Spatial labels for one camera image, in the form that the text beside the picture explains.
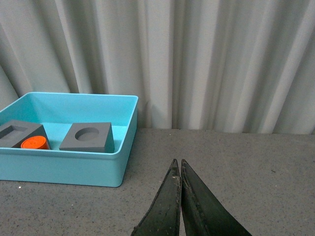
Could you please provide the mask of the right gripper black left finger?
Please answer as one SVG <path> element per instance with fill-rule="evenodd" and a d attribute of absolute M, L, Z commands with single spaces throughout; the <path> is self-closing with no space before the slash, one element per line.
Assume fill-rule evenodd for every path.
<path fill-rule="evenodd" d="M 145 216 L 133 236 L 178 236 L 180 230 L 182 182 L 174 159 Z"/>

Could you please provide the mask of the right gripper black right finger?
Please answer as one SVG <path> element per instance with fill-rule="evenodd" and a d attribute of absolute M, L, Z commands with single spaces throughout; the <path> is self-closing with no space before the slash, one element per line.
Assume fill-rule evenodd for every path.
<path fill-rule="evenodd" d="M 182 214 L 188 236 L 249 236 L 186 160 L 181 163 Z"/>

